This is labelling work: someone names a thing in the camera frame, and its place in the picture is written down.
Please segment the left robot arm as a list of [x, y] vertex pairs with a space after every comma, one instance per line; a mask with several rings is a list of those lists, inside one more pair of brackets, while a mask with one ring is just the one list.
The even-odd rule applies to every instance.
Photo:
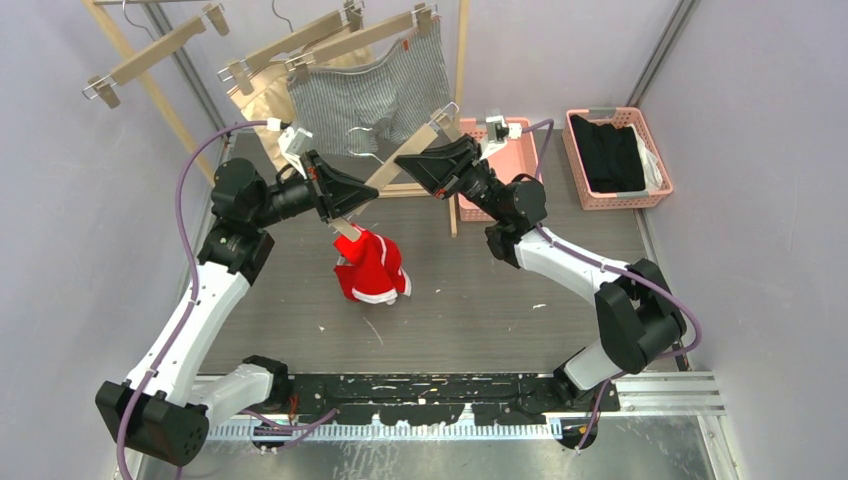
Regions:
[[106, 381], [95, 405], [115, 440], [119, 470], [128, 449], [176, 467], [189, 464], [209, 432], [254, 406], [285, 409], [293, 385], [285, 363], [252, 355], [204, 387], [195, 379], [223, 324], [254, 285], [273, 247], [268, 227], [316, 211], [326, 222], [376, 199], [378, 189], [342, 172], [310, 150], [267, 183], [254, 164], [236, 158], [215, 172], [215, 218], [191, 282], [147, 355], [120, 383]]

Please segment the red underwear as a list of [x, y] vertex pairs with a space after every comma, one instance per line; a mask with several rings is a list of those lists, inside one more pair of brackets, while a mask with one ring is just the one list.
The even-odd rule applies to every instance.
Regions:
[[396, 243], [369, 230], [360, 232], [355, 241], [339, 236], [333, 243], [339, 253], [334, 273], [343, 295], [371, 305], [392, 305], [400, 296], [409, 297], [412, 282]]

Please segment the beige underwear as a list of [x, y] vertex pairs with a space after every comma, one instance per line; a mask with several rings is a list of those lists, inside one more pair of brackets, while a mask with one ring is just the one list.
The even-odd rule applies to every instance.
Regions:
[[[245, 120], [258, 121], [273, 117], [291, 123], [295, 119], [295, 108], [287, 89], [287, 78], [284, 62], [272, 61], [249, 77], [253, 86], [251, 93], [245, 94], [236, 86], [228, 92], [228, 96]], [[261, 145], [276, 171], [287, 165], [287, 160], [279, 150], [279, 135], [279, 132], [267, 129], [257, 131]]]

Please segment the wooden hanger for beige underwear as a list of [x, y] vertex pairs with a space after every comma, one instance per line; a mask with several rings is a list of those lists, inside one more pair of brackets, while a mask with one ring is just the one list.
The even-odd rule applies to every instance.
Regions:
[[340, 10], [334, 10], [290, 34], [262, 47], [245, 57], [228, 62], [216, 73], [222, 82], [234, 82], [244, 94], [254, 91], [251, 75], [266, 67], [275, 57], [283, 54], [305, 53], [310, 47], [352, 33], [362, 28], [364, 1], [344, 1]]

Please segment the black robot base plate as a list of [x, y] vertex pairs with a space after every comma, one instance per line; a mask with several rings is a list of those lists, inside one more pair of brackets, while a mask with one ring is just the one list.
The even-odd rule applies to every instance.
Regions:
[[599, 390], [573, 390], [557, 374], [299, 373], [285, 393], [249, 409], [306, 423], [335, 409], [341, 425], [387, 426], [452, 425], [469, 409], [476, 426], [541, 425], [549, 414], [591, 413]]

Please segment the wooden hanger for red underwear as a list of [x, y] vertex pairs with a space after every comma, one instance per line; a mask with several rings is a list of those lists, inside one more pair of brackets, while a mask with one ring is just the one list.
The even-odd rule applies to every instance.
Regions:
[[409, 139], [400, 145], [384, 164], [371, 175], [366, 184], [379, 191], [379, 198], [428, 196], [429, 193], [417, 182], [414, 184], [392, 184], [392, 181], [403, 172], [395, 163], [395, 160], [399, 155], [421, 153], [429, 148], [440, 134], [443, 134], [450, 141], [458, 139], [461, 136], [458, 129], [458, 120], [459, 106], [453, 101], [433, 112], [430, 120], [422, 124]]

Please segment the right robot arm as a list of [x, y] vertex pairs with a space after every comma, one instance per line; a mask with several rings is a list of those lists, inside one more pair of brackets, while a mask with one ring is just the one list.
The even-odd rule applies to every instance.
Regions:
[[599, 338], [554, 370], [555, 396], [567, 410], [582, 409], [594, 388], [617, 374], [638, 374], [667, 353], [687, 331], [661, 269], [652, 261], [613, 261], [557, 237], [547, 216], [541, 181], [519, 174], [500, 180], [471, 136], [395, 163], [428, 193], [462, 196], [494, 220], [485, 230], [492, 255], [537, 273], [593, 306]]

